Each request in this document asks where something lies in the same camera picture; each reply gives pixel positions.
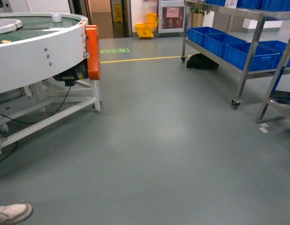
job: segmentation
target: black cable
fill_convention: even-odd
[[[55,110],[55,112],[52,114],[52,115],[54,115],[54,114],[56,114],[57,113],[57,111],[59,111],[59,109],[62,107],[62,105],[65,103],[65,101],[66,101],[66,98],[67,98],[67,96],[68,96],[68,94],[69,94],[69,92],[70,92],[70,90],[71,90],[71,86],[69,87],[69,90],[68,90],[68,92],[67,92],[67,94],[66,94],[66,96],[65,96],[65,99],[63,100],[63,102],[62,102],[62,104],[61,104],[61,106],[57,109],[57,110]]]
[[[10,120],[12,120],[12,121],[16,121],[16,122],[18,122],[18,123],[24,123],[24,124],[36,124],[36,123],[28,123],[28,122],[24,122],[24,121],[19,121],[19,120],[16,120],[16,119],[12,119],[12,118],[10,118],[10,117],[8,117],[8,116],[6,116],[6,115],[3,115],[3,114],[1,114],[1,113],[0,113],[0,116],[6,117],[6,118],[8,118],[8,119],[10,119]]]
[[[25,92],[25,90],[24,89],[22,90],[21,88],[19,90],[21,91],[21,94],[20,94],[20,97],[21,97],[22,94]]]
[[[67,96],[68,96],[68,94],[69,94],[69,92],[70,92],[70,89],[71,89],[71,86],[70,86],[70,88],[69,88],[69,90],[68,90],[68,92],[67,92],[67,94],[66,94],[66,96],[65,96],[65,98],[64,98],[64,100],[63,100],[63,102],[62,102],[62,104],[60,105],[60,107],[59,107],[57,110],[55,110],[55,112],[54,112],[52,115],[56,114],[57,111],[59,111],[59,109],[63,106],[63,104],[65,103],[66,98],[67,98]],[[9,118],[9,119],[10,119],[10,120],[13,120],[13,121],[16,121],[16,122],[19,122],[19,123],[35,124],[35,123],[27,123],[27,122],[23,122],[23,121],[15,120],[15,119],[12,119],[12,118]],[[1,159],[1,160],[0,160],[0,163],[2,163],[2,162],[3,162],[5,159],[7,159],[11,154],[13,154],[14,151],[18,148],[18,145],[19,145],[19,142],[16,142],[16,143],[15,143],[15,147],[14,147],[14,149],[13,149],[13,150],[8,154],[8,155],[6,155],[3,159]]]
[[[53,116],[54,114],[56,114],[57,111],[59,111],[59,109],[64,105],[64,103],[65,103],[65,101],[66,101],[66,98],[67,98],[67,96],[68,96],[70,90],[71,90],[71,86],[70,86],[70,88],[69,88],[69,90],[68,90],[68,92],[67,92],[67,94],[66,94],[66,96],[65,96],[65,98],[64,98],[64,100],[63,100],[63,102],[62,102],[62,104],[60,105],[60,107],[59,107],[57,110],[55,110],[55,112],[52,113],[50,116]],[[29,123],[29,122],[24,122],[24,121],[20,121],[20,120],[12,119],[12,118],[10,118],[10,117],[8,117],[8,116],[6,116],[6,115],[3,115],[3,114],[1,114],[1,113],[0,113],[0,116],[6,117],[6,118],[8,118],[8,119],[10,119],[10,120],[12,120],[12,121],[18,122],[18,123],[24,123],[24,124],[36,124],[36,123],[38,123],[38,122]]]
[[[0,163],[2,163],[5,159],[7,159],[11,154],[13,154],[14,153],[14,151],[18,148],[18,145],[19,145],[19,142],[16,142],[15,143],[15,147],[14,147],[14,149],[7,155],[7,156],[5,156],[3,159],[1,159],[0,160]]]

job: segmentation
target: doorway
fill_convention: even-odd
[[[100,39],[131,37],[130,0],[89,0]]]

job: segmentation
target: orange cover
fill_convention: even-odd
[[[87,25],[85,27],[85,34],[87,36],[86,45],[87,52],[90,57],[88,62],[88,73],[90,80],[101,79],[100,69],[100,48],[99,48],[99,31],[97,25]]]

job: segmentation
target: green conveyor belt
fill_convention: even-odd
[[[72,27],[80,21],[69,18],[62,18],[62,22],[53,23],[51,17],[40,16],[24,16],[24,17],[9,17],[10,19],[17,19],[22,21],[23,27],[13,32],[0,34],[0,44],[2,40],[20,41],[28,38],[35,38],[46,34],[56,32],[55,30],[48,30],[50,28],[65,28]]]

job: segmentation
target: stainless steel cart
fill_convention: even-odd
[[[224,66],[228,68],[230,71],[233,71],[233,73],[239,76],[240,81],[238,84],[236,96],[232,98],[232,103],[231,103],[232,107],[234,109],[237,109],[240,103],[242,102],[241,95],[242,95],[247,79],[273,76],[273,74],[275,73],[275,69],[250,72],[250,65],[252,64],[252,60],[256,52],[265,22],[290,20],[290,12],[268,12],[268,11],[257,10],[257,9],[228,8],[228,7],[221,7],[221,6],[210,5],[210,4],[205,4],[205,3],[198,3],[192,0],[184,0],[184,3],[186,7],[185,7],[185,13],[184,13],[185,25],[184,25],[184,37],[183,37],[182,61],[185,62],[185,59],[186,59],[185,48],[187,44],[193,47],[194,49],[196,49],[197,51],[201,52],[205,56],[209,57],[210,59],[214,60],[221,66]],[[238,17],[258,21],[243,70],[240,70],[239,68],[233,66],[232,64],[220,58],[219,56],[213,54],[212,52],[208,51],[207,49],[199,46],[198,44],[188,39],[188,16],[189,16],[190,7],[196,7],[199,9],[210,10],[210,11],[214,11],[214,12],[218,12],[218,13],[222,13],[226,15],[238,16]],[[284,70],[284,74],[290,74],[290,67]]]
[[[286,49],[282,55],[281,61],[276,69],[273,79],[268,88],[266,98],[264,99],[261,108],[257,116],[257,122],[261,122],[268,105],[278,110],[283,116],[290,119],[290,107],[284,107],[283,105],[288,104],[290,101],[290,91],[276,90],[276,87],[280,81],[280,78],[286,69],[286,66],[290,59],[290,39],[287,43]]]

